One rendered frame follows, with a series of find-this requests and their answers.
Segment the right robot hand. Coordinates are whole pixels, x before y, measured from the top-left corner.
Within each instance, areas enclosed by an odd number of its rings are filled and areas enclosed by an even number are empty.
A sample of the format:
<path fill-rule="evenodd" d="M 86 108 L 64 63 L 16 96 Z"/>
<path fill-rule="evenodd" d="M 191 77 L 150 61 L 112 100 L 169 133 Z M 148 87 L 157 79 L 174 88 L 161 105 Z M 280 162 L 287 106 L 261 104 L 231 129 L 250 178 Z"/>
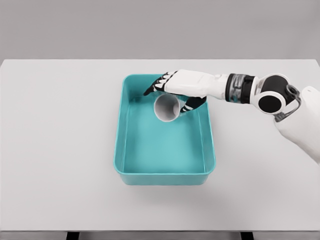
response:
<path fill-rule="evenodd" d="M 213 96 L 217 83 L 217 79 L 211 74 L 180 69 L 161 75 L 143 95 L 160 91 L 175 96 L 187 96 L 187 101 L 180 107 L 180 112 L 186 113 L 203 105 L 207 96 Z"/>

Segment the white paper cup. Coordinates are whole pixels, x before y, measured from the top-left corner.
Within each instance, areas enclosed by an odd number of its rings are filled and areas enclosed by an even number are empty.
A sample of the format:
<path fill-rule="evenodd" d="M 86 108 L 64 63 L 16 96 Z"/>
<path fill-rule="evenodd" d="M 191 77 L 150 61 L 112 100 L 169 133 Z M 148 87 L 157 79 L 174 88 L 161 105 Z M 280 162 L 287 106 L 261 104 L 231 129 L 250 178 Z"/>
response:
<path fill-rule="evenodd" d="M 165 93 L 156 98 L 153 111 L 159 120 L 168 123 L 179 117 L 180 107 L 180 100 L 177 96 Z"/>

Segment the teal plastic basket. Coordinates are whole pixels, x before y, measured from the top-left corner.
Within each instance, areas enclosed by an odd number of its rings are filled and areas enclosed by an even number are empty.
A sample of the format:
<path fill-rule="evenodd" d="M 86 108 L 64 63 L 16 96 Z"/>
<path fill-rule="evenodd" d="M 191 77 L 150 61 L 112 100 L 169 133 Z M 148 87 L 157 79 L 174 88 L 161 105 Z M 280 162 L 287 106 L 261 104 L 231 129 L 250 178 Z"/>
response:
<path fill-rule="evenodd" d="M 158 92 L 144 96 L 157 74 L 123 79 L 114 169 L 127 185 L 201 185 L 216 167 L 209 106 L 164 122 L 154 113 Z"/>

